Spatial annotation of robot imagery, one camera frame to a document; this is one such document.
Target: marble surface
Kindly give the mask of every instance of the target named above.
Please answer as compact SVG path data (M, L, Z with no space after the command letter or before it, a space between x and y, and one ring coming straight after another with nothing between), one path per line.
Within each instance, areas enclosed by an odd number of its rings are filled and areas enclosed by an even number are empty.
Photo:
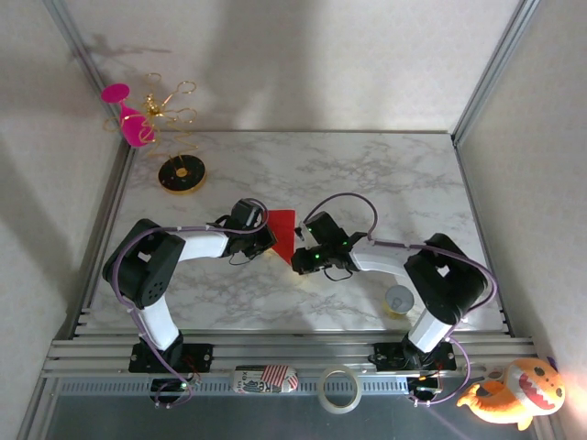
M147 217L162 226L203 225L227 214L242 197L256 197L270 209L294 209L297 221L333 193L357 192L377 206L375 237L421 242L444 232L470 257L482 261L460 171L448 135L360 133L202 133L194 135L197 156L208 177L199 191L165 192L157 172L165 158L140 151L109 243L108 255L130 228ZM164 146L172 151L170 142ZM360 200L341 198L326 210L351 234L366 231L371 210ZM224 259L180 263L167 301L184 329L357 331L407 329L423 309L392 319L382 302L395 283L381 273L357 273L332 282L322 273L299 276L276 254L230 266ZM100 280L87 325L127 327L132 323ZM499 330L497 303L472 313L462 328Z

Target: plush toy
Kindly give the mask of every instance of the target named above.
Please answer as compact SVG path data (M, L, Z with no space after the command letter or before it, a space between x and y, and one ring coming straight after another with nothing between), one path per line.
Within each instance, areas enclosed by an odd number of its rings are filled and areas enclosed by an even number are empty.
M478 396L480 387L490 395ZM560 374L547 362L526 357L507 367L504 383L489 380L470 386L457 406L469 405L486 422L517 424L518 430L523 431L534 416L554 413L564 400L565 387Z

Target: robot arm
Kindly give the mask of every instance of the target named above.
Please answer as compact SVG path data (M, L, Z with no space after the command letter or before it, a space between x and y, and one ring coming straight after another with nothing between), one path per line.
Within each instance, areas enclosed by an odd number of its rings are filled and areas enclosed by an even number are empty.
M246 231L253 229L261 216L256 204L243 199L235 204L230 215L220 217L211 226ZM138 234L155 227L158 225L147 219L135 224L106 262L105 280L112 284L114 262L121 250ZM181 352L181 332L165 301L165 291L177 264L189 259L230 257L239 252L253 259L274 244L275 237L267 226L252 234L198 231L179 237L156 232L141 239L122 259L118 272L120 292L136 305L147 337L161 353ZM173 360L175 356L170 353L167 358Z
M371 241L363 233L348 236L324 212L305 221L296 233L309 244L293 254L292 267L299 274L337 267L349 272L377 270L412 281L426 309L404 338L402 353L396 357L397 364L403 366L399 369L422 368L427 354L438 347L486 288L485 277L468 264L431 250ZM426 244L464 256L443 234L434 234Z

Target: small can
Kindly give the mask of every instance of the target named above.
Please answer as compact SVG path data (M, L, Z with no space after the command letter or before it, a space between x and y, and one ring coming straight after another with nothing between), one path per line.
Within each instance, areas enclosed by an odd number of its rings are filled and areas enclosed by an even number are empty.
M407 287L397 284L385 293L385 311L392 318L407 314L414 307L414 294Z

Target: masking tape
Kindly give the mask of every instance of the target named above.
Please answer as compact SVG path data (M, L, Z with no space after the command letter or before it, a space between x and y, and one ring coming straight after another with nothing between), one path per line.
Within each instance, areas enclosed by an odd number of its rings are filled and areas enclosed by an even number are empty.
M336 373L343 373L345 374L355 387L355 393L350 400L350 403L345 406L337 406L332 403L326 396L325 392L325 384L327 379ZM327 410L329 413L332 414L345 414L350 413L352 410L357 408L359 405L360 397L362 395L362 389L360 385L359 376L355 373L352 369L345 367L344 365L336 365L334 367L330 367L325 369L318 380L318 401L322 405L322 408Z

